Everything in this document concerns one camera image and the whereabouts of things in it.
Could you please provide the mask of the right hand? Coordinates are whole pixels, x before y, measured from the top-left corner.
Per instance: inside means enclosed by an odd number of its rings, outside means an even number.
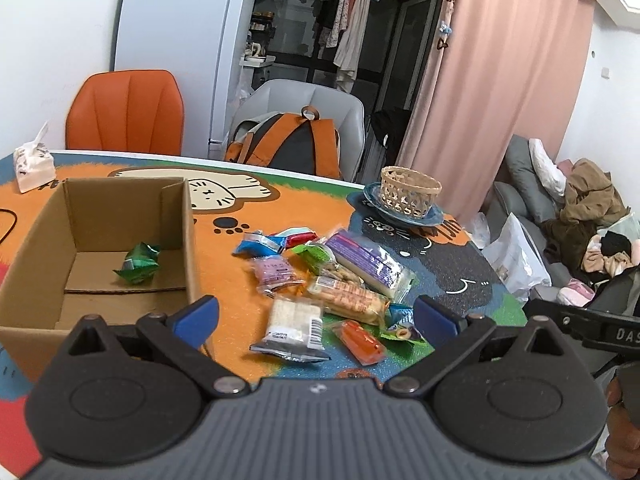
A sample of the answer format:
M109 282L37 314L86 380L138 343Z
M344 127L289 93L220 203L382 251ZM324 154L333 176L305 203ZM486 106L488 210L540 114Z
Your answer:
M614 479L634 479L640 466L640 431L630 421L622 401L620 382L614 378L606 390L608 400L608 438L605 449L608 452L606 470Z

